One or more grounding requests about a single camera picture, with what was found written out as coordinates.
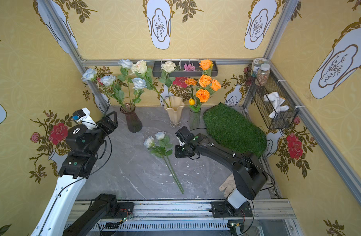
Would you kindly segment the orange rose stem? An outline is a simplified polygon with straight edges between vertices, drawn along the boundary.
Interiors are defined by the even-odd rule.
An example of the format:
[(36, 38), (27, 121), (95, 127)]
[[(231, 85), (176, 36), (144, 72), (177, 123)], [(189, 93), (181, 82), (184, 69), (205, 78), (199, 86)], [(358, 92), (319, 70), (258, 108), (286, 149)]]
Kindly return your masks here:
[(206, 99), (208, 100), (215, 92), (221, 89), (221, 84), (218, 80), (212, 79), (211, 82), (205, 86)]
[(207, 87), (212, 82), (211, 76), (203, 74), (199, 79), (199, 85), (202, 88)]
[(203, 71), (203, 75), (212, 76), (212, 70), (213, 70), (213, 62), (211, 60), (201, 60), (199, 62), (199, 67)]

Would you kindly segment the orange marigold flower stem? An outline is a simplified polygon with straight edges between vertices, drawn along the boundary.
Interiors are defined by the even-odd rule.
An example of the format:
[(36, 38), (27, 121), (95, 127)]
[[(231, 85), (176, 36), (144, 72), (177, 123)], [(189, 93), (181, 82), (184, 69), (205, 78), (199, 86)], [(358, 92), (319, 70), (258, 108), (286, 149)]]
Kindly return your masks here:
[(197, 81), (192, 78), (188, 78), (185, 80), (185, 84), (187, 85), (187, 94), (189, 95), (189, 99), (195, 99), (195, 89), (197, 88)]

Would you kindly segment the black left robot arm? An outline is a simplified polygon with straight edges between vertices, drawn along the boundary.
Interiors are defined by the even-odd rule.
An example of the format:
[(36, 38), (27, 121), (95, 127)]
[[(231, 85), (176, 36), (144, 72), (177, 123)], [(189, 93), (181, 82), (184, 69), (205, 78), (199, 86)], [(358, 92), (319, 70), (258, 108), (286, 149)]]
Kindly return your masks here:
[(68, 131), (65, 142), (70, 152), (59, 170), (53, 195), (32, 235), (34, 236), (85, 236), (103, 218), (117, 218), (111, 226), (119, 226), (133, 216), (132, 202), (118, 203), (116, 195), (99, 194), (89, 209), (69, 227), (65, 224), (79, 192), (88, 178), (95, 174), (94, 164), (100, 158), (102, 145), (111, 145), (109, 135), (118, 127), (115, 111), (95, 122), (88, 109), (73, 113), (76, 126)]

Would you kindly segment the white rose top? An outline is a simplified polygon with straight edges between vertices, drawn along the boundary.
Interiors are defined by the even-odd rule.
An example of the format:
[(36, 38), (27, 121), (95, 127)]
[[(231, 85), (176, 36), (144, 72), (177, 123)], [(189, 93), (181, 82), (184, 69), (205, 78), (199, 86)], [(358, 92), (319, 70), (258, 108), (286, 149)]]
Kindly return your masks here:
[(170, 161), (170, 156), (173, 154), (173, 147), (174, 147), (174, 145), (170, 142), (170, 137), (166, 134), (165, 131), (160, 131), (155, 134), (155, 138), (159, 142), (159, 152), (162, 158), (165, 160), (165, 163), (168, 166), (168, 169), (174, 179), (174, 182), (178, 186), (180, 192), (184, 194), (184, 188), (182, 187), (181, 182), (179, 181)]

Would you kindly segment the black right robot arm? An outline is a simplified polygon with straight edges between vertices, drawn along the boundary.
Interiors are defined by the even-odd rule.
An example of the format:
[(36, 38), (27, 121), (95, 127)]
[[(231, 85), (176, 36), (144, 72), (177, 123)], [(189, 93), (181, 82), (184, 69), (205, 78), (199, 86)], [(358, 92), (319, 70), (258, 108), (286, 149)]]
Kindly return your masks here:
[(269, 178), (258, 157), (252, 152), (229, 150), (204, 134), (192, 134), (185, 126), (176, 132), (176, 136), (180, 142), (175, 145), (176, 158), (194, 160), (195, 156), (205, 156), (220, 163), (233, 174), (235, 188), (223, 202), (212, 203), (213, 217), (252, 217), (254, 209), (248, 201), (255, 199)]

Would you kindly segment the white rose bottom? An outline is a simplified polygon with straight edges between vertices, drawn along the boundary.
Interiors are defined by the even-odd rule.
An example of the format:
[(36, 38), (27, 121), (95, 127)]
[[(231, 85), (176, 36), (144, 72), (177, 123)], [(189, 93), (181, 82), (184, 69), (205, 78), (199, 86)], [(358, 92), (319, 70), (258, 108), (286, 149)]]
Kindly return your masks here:
[(132, 79), (134, 88), (134, 98), (132, 99), (133, 104), (137, 104), (141, 101), (141, 95), (144, 93), (144, 89), (147, 87), (146, 81), (142, 78)]

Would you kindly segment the yellow orange tulip stem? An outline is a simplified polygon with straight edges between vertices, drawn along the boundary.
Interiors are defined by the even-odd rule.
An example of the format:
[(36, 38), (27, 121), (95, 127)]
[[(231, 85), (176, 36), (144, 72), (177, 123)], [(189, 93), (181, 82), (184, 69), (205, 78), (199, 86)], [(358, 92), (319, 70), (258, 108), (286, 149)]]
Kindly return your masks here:
[(198, 98), (196, 98), (196, 99), (191, 98), (189, 100), (189, 108), (192, 112), (194, 112), (194, 113), (200, 112), (201, 106), (202, 106), (202, 103), (200, 102), (200, 100)]

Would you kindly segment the small orange marigold stem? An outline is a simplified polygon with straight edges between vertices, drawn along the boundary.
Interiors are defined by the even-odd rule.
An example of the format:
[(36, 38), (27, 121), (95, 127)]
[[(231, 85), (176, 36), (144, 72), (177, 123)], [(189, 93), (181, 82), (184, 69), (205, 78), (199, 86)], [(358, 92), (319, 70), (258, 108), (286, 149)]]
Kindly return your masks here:
[(210, 92), (207, 89), (199, 89), (195, 94), (197, 103), (196, 103), (196, 112), (201, 110), (202, 104), (206, 103), (210, 98)]

